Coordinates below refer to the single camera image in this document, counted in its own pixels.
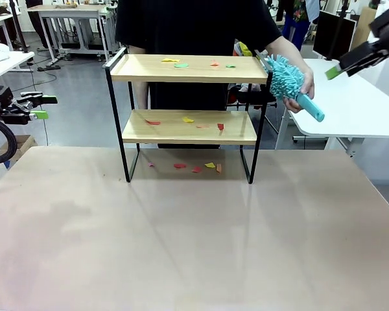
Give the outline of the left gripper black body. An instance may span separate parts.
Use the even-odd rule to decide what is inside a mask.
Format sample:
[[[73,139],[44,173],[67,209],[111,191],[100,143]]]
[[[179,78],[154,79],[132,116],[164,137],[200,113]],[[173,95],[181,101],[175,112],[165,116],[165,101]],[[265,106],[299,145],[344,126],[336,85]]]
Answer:
[[[27,96],[14,98],[9,87],[0,86],[0,122],[4,124],[26,125],[29,123]]]

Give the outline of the person's left hand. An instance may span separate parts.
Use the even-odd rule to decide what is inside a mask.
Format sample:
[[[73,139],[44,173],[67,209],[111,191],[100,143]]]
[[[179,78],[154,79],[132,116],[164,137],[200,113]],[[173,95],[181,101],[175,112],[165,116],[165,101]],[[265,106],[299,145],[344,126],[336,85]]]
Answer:
[[[310,99],[313,99],[315,87],[313,71],[311,69],[304,70],[303,77],[304,83],[301,87],[301,93],[307,94]],[[294,99],[291,98],[284,98],[283,103],[285,107],[293,113],[298,113],[303,109]]]

